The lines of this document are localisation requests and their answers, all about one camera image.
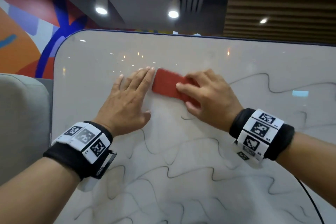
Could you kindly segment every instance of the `gray chair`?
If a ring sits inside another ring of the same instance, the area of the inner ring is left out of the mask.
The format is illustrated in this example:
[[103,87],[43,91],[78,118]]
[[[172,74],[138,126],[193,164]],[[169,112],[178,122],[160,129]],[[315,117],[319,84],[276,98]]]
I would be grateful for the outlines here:
[[49,147],[50,102],[48,90],[36,79],[0,73],[0,185]]

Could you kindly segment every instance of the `wooden slat ceiling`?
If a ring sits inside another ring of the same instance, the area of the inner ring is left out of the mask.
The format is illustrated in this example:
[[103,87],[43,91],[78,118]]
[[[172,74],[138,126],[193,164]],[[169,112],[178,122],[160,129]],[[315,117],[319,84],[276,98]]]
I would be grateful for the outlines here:
[[223,34],[336,44],[336,0],[228,0]]

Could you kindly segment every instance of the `black cable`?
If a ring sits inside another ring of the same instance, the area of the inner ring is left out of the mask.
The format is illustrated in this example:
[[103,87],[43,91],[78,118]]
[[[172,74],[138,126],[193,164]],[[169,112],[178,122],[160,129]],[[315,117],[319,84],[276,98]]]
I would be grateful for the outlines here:
[[319,217],[320,220],[321,220],[321,223],[324,224],[324,221],[323,221],[323,218],[322,218],[322,216],[321,216],[321,213],[320,213],[320,211],[317,209],[317,206],[315,205],[315,202],[313,201],[312,197],[309,195],[307,189],[305,188],[305,186],[302,184],[302,182],[301,182],[299,179],[297,179],[297,181],[298,181],[299,184],[302,186],[302,188],[303,188],[304,191],[306,192],[307,196],[308,196],[309,199],[311,200],[311,202],[312,202],[312,204],[313,204],[313,206],[314,206],[314,208],[315,208],[315,210],[316,210],[316,212],[317,212],[317,215],[318,215],[318,217]]

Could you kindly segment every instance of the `hand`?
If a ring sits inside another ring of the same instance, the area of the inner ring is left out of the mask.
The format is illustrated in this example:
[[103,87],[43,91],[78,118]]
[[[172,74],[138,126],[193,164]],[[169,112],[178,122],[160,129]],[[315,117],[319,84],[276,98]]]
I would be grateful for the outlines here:
[[154,73],[153,67],[140,68],[126,79],[122,87],[120,84],[124,76],[120,75],[92,121],[104,126],[113,137],[143,128],[151,118],[151,112],[142,112],[141,107]]
[[229,132],[233,120],[243,110],[229,84],[211,69],[189,73],[186,77],[194,79],[199,87],[178,83],[177,90],[201,104],[200,108],[196,108],[186,102],[188,112],[215,128]]

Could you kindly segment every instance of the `wristband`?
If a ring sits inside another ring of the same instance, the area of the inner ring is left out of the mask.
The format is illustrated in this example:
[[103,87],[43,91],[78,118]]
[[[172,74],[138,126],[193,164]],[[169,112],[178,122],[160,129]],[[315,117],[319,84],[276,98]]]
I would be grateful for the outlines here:
[[236,139],[233,142],[234,151],[254,168],[264,158],[276,160],[291,143],[294,133],[294,128],[284,124],[283,120],[251,108],[242,110],[229,130],[229,134]]
[[82,180],[100,179],[116,153],[109,150],[113,137],[103,126],[91,122],[78,122],[57,137],[43,156],[73,169]]

